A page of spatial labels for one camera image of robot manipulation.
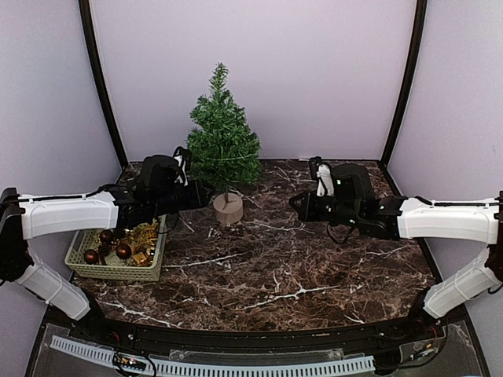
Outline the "small green christmas tree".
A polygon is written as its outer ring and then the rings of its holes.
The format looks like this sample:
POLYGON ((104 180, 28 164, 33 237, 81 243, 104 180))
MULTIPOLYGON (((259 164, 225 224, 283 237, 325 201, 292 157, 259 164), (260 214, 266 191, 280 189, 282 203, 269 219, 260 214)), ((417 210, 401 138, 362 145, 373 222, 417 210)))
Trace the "small green christmas tree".
POLYGON ((246 111, 227 88, 229 69, 216 64, 209 94, 198 97, 189 113, 193 123, 186 143, 193 155, 191 171, 220 192, 256 183, 261 172, 259 136, 248 125, 246 111))

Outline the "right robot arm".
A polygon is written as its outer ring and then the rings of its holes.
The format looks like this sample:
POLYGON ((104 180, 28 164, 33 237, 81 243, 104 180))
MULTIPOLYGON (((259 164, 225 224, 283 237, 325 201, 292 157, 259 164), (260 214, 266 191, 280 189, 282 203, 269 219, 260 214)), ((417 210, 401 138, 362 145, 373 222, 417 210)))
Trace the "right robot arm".
POLYGON ((440 283, 425 288, 401 324, 402 335, 417 341, 431 322, 502 285, 502 197, 471 201, 421 196, 378 196, 368 170, 358 164, 331 167, 315 157, 308 163, 317 184, 289 200, 300 221, 343 225, 380 240, 434 240, 479 246, 479 253, 440 283))

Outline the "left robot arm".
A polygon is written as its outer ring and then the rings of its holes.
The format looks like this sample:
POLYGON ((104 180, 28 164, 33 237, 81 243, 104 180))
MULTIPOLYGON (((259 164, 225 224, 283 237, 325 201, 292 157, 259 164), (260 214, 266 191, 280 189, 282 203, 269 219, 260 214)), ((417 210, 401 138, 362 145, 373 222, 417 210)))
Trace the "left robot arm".
POLYGON ((162 215, 205 208, 215 187, 190 172, 189 151, 145 158, 140 173, 126 184, 105 184, 76 194, 1 194, 1 280, 24 287, 36 298, 80 322, 94 342, 105 342, 111 326, 101 308, 83 289, 43 261, 39 239, 69 237, 90 230, 125 230, 162 215))

